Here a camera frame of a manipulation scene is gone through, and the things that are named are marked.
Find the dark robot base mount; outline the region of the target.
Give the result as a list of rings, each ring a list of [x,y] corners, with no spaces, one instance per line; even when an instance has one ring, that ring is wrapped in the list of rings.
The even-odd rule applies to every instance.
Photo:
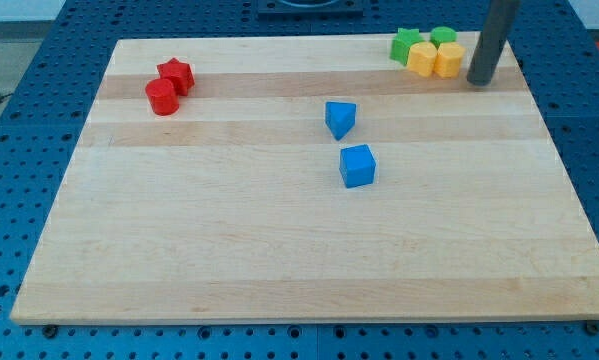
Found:
[[[365,0],[258,0],[257,17],[362,15]]]

